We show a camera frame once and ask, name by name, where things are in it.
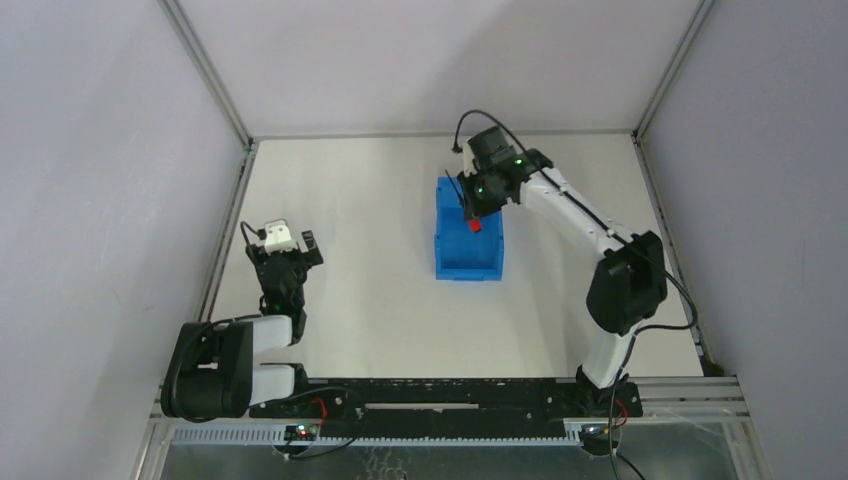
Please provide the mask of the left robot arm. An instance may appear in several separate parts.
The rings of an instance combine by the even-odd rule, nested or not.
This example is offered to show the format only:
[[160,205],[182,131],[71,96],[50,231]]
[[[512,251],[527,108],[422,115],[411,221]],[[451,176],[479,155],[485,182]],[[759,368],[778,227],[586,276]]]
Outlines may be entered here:
[[309,270],[323,264],[322,253],[312,231],[295,240],[282,226],[266,227],[263,239],[245,251],[261,289],[259,311],[181,327],[161,388],[167,417],[195,423],[239,418],[253,405],[294,392],[294,366],[262,366],[255,357],[302,339],[304,284]]

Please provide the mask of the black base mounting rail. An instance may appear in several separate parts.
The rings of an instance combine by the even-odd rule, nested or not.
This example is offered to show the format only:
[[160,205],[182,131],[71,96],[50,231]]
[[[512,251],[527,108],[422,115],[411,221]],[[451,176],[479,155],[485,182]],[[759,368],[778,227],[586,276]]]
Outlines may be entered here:
[[596,393],[571,378],[368,379],[297,382],[291,399],[248,410],[254,419],[321,420],[328,438],[554,439],[571,421],[616,427],[644,414],[637,385]]

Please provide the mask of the blue plastic bin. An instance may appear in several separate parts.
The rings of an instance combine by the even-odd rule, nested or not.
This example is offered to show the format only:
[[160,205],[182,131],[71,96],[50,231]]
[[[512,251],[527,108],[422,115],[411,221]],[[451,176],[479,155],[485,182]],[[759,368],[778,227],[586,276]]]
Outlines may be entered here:
[[474,233],[464,220],[451,180],[439,177],[434,234],[435,277],[449,281],[500,281],[504,269],[505,235],[501,212],[480,220]]

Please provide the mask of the aluminium frame profile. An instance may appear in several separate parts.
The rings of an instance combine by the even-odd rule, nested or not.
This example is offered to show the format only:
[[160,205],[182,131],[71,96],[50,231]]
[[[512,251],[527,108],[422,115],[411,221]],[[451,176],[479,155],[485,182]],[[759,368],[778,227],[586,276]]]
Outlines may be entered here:
[[643,414],[635,421],[659,423],[745,423],[750,413],[736,377],[640,377]]

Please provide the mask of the small electronics board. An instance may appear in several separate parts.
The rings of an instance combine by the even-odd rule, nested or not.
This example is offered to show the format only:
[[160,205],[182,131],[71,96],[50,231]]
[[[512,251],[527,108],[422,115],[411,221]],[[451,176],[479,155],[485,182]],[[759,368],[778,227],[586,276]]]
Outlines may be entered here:
[[320,427],[317,424],[287,425],[284,430],[284,442],[311,442],[319,433]]

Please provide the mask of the red handled screwdriver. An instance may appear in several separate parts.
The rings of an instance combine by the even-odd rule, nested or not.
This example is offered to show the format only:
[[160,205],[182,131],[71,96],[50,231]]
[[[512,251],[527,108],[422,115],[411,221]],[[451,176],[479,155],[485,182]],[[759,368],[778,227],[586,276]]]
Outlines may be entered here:
[[479,233],[482,230],[482,224],[471,207],[464,185],[458,176],[451,175],[448,170],[445,171],[445,174],[457,196],[459,206],[462,210],[463,221],[473,233]]

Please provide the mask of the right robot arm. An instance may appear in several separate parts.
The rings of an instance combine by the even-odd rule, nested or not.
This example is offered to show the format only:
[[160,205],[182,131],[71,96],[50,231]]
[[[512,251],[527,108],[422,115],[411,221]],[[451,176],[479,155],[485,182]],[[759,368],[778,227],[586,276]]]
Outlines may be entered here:
[[586,307],[596,326],[580,381],[606,391],[621,377],[631,341],[668,295],[664,248],[652,231],[636,233],[592,205],[537,149],[510,143],[490,127],[456,140],[462,158],[457,174],[460,204],[469,227],[514,204],[541,215],[588,259],[592,279]]

